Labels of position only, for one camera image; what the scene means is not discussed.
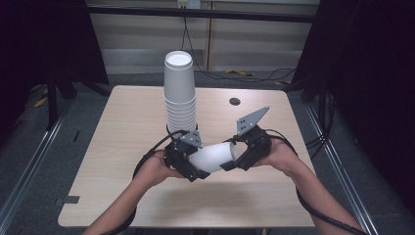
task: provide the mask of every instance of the person's arm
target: person's arm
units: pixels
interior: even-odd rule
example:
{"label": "person's arm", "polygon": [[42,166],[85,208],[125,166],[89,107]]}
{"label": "person's arm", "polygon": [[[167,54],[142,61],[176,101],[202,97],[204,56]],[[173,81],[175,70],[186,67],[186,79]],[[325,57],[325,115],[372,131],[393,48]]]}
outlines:
{"label": "person's arm", "polygon": [[123,224],[137,207],[143,195],[168,177],[182,178],[179,172],[165,166],[163,151],[156,152],[116,200],[82,233],[103,234]]}
{"label": "person's arm", "polygon": [[[360,224],[327,191],[311,169],[283,141],[272,139],[270,154],[255,166],[271,165],[291,177],[304,200],[315,210],[363,231]],[[311,216],[319,234],[350,234],[315,216]]]}

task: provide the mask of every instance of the person's hand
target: person's hand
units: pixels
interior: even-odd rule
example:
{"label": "person's hand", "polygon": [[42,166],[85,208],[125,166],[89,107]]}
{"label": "person's hand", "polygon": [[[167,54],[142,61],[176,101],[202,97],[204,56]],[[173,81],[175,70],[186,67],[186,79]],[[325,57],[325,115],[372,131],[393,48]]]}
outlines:
{"label": "person's hand", "polygon": [[162,160],[163,156],[163,150],[156,151],[141,166],[137,175],[135,175],[134,180],[145,181],[149,188],[151,188],[162,183],[168,177],[183,178],[177,170],[171,169],[165,165]]}
{"label": "person's hand", "polygon": [[301,160],[282,140],[271,139],[272,147],[269,155],[260,159],[254,166],[271,165],[283,171],[287,176],[301,163]]}

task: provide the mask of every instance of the person's left arm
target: person's left arm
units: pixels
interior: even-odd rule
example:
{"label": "person's left arm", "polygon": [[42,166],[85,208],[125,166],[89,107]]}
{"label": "person's left arm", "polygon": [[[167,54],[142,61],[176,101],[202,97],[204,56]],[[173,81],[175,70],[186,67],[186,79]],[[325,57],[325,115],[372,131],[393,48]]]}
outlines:
{"label": "person's left arm", "polygon": [[129,218],[147,190],[168,177],[183,177],[165,166],[162,156],[163,151],[151,156],[118,198],[82,234],[103,234],[114,230]]}

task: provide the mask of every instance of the wall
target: wall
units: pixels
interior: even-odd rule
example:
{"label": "wall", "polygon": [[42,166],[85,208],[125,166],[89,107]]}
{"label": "wall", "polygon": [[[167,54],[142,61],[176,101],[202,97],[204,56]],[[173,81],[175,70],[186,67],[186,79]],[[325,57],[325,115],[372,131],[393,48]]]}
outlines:
{"label": "wall", "polygon": [[[177,7],[177,1],[173,0],[87,0],[87,3]],[[315,0],[202,2],[202,9],[295,15],[314,15],[317,6]],[[108,73],[162,71],[165,54],[181,49],[182,18],[91,14],[91,19]],[[230,67],[257,71],[293,68],[297,65],[310,28],[309,23],[209,19],[187,19],[187,25],[196,60],[204,70],[210,71],[223,71]],[[184,50],[190,52],[187,38]]]}

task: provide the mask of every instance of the wooden tabletop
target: wooden tabletop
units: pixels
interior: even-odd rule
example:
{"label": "wooden tabletop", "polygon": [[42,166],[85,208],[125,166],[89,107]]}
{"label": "wooden tabletop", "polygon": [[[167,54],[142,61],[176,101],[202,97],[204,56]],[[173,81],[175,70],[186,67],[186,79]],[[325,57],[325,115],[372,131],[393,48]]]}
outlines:
{"label": "wooden tabletop", "polygon": [[[284,92],[197,88],[196,93],[197,121],[205,146],[232,137],[236,119],[269,106],[258,125],[283,133],[313,169]],[[238,98],[241,104],[231,105],[231,98]],[[79,201],[64,205],[59,223],[90,225],[128,185],[142,156],[167,134],[165,125],[162,87],[114,88],[69,192],[79,196]],[[239,154],[246,149],[241,143],[237,147]],[[262,166],[248,171],[221,170],[194,182],[168,178],[142,198],[131,226],[290,227],[313,223],[297,199],[292,180]]]}

